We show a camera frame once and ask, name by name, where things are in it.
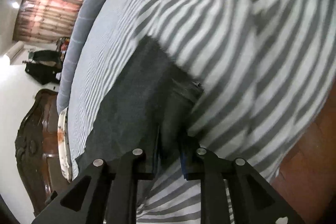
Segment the curtain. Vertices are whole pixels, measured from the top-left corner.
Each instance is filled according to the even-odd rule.
[[[71,36],[83,0],[23,0],[14,41],[56,43]]]

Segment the brown floor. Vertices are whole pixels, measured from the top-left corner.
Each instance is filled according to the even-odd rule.
[[[336,193],[336,85],[315,122],[281,163],[272,185],[307,224],[317,223],[324,214]]]

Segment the headboard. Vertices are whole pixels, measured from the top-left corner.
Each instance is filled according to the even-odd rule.
[[[45,208],[53,191],[60,193],[68,185],[58,157],[56,98],[57,92],[47,89],[36,94],[15,140],[17,169],[35,216]]]

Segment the silver screw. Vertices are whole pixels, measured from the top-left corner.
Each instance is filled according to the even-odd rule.
[[[138,155],[141,155],[141,154],[142,154],[142,149],[140,149],[140,148],[135,148],[135,149],[133,150],[133,155],[138,156]]]
[[[207,152],[207,150],[205,148],[198,148],[196,150],[196,153],[199,154],[199,155],[204,155],[205,153]]]
[[[236,165],[240,165],[240,166],[243,166],[245,164],[245,160],[244,159],[236,159]]]
[[[102,159],[96,159],[93,161],[93,165],[98,167],[101,166],[104,163],[104,161]]]

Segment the striped bedsheet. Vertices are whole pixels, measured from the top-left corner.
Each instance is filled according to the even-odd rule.
[[[335,0],[107,0],[73,79],[73,174],[100,102],[149,34],[201,80],[189,134],[267,180],[323,106],[335,75]],[[176,162],[138,208],[138,223],[199,223],[200,185]]]

